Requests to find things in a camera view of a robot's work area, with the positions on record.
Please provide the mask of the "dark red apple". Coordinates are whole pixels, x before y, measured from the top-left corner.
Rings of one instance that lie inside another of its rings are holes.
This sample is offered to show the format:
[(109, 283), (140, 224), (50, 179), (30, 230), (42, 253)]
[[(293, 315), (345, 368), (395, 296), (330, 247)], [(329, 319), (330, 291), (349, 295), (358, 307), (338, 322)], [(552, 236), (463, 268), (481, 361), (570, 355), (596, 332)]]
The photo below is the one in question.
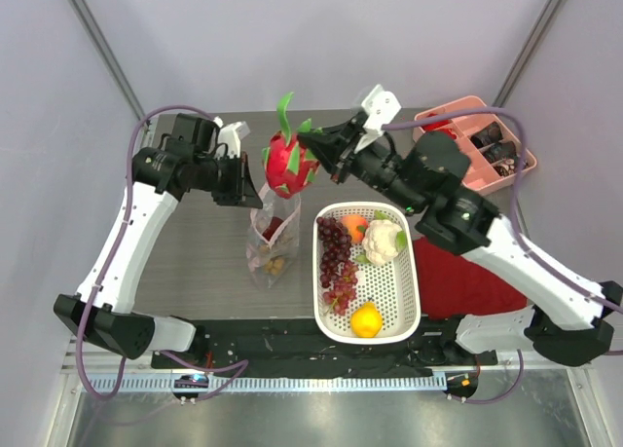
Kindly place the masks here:
[(284, 220), (277, 216), (273, 216), (269, 222), (269, 225), (262, 233), (262, 236), (265, 240), (271, 241), (278, 238), (283, 233), (285, 228), (286, 226)]

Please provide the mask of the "pink dragon fruit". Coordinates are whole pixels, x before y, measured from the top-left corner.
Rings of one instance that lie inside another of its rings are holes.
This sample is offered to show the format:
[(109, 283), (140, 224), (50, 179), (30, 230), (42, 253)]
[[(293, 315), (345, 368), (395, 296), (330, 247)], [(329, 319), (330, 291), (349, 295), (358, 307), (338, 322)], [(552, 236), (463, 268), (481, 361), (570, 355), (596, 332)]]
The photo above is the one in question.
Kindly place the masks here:
[(301, 133), (318, 134), (312, 128), (312, 119), (306, 119), (293, 129), (287, 116), (293, 92), (281, 98), (276, 107), (278, 131), (269, 145), (262, 149), (262, 164), (269, 188), (278, 197), (290, 199), (309, 187), (315, 180), (320, 162), (299, 141)]

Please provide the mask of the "clear pink-dotted zip bag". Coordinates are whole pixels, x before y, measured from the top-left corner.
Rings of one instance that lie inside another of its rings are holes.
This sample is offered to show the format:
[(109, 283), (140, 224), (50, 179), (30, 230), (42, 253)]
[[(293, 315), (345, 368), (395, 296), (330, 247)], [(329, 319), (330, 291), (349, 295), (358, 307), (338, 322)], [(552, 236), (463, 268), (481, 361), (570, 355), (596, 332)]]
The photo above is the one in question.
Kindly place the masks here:
[[(294, 262), (299, 252), (301, 198), (297, 194), (290, 199), (278, 197), (265, 183), (259, 195), (263, 201), (262, 209), (252, 209), (247, 230), (246, 259), (251, 277), (258, 288), (270, 289)], [(276, 239), (267, 241), (262, 233), (273, 216), (284, 220), (285, 230)], [(285, 270), (278, 277), (265, 274), (262, 266), (269, 259), (284, 256), (288, 260)]]

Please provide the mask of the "yellow-brown longan bunch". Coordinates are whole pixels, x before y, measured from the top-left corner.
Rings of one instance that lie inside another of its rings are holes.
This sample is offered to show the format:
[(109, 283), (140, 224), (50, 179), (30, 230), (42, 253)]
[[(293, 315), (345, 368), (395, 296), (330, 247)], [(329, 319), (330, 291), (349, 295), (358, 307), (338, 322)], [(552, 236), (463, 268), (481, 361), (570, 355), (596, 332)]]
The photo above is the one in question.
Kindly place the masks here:
[(288, 260), (284, 256), (273, 257), (262, 266), (262, 271), (273, 277), (278, 277), (285, 270)]

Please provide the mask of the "orange peach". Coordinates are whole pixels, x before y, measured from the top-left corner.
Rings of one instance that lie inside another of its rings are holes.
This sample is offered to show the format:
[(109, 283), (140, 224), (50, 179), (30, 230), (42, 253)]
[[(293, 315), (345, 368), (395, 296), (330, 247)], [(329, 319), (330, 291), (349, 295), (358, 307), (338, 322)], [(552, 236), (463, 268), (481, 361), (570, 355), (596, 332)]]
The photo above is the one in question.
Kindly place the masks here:
[(352, 243), (359, 244), (363, 241), (369, 226), (365, 217), (357, 214), (350, 214), (343, 216), (340, 222), (346, 228)]

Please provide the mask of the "white cauliflower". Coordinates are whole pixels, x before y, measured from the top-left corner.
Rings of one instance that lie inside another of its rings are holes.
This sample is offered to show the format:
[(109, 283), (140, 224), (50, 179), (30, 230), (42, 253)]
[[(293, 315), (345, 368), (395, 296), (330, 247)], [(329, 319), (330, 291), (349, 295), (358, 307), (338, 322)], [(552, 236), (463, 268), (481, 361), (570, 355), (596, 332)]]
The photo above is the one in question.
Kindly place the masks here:
[(365, 259), (375, 266), (393, 261), (407, 246), (405, 231), (389, 219), (375, 219), (369, 223), (361, 246)]

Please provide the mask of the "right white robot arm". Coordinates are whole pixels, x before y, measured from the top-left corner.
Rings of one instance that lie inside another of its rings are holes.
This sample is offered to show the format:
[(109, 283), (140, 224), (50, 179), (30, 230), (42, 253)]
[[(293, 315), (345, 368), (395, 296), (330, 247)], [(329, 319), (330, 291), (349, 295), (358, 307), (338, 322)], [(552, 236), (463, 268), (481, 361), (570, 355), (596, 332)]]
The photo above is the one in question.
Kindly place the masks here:
[(354, 176), (405, 213), (419, 214), (416, 229), (430, 243), (488, 270), (530, 301), (516, 312), (459, 317), (456, 330), (439, 341), (445, 360), (460, 364), (488, 351), (535, 350), (577, 367), (615, 353), (606, 318), (622, 310), (620, 285), (565, 267), (520, 232), (515, 215), (503, 215), (465, 187), (470, 160), (443, 132), (425, 132), (400, 157), (365, 138), (366, 120), (360, 111), (334, 127), (302, 126), (298, 140), (335, 183)]

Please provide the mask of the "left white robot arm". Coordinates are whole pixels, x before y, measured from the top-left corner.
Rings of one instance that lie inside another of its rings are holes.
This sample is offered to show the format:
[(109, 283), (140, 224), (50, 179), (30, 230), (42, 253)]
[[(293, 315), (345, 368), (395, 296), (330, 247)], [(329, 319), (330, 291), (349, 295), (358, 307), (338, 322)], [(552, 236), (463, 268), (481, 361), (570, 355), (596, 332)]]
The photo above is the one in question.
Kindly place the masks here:
[(178, 114), (159, 146), (132, 157), (132, 183), (92, 270), (74, 294), (55, 300), (55, 315), (77, 339), (127, 359), (166, 350), (188, 368), (205, 361), (207, 344), (196, 325), (139, 314), (135, 295), (156, 240), (186, 193), (204, 191), (221, 206), (261, 207), (240, 148), (248, 133), (245, 122)]

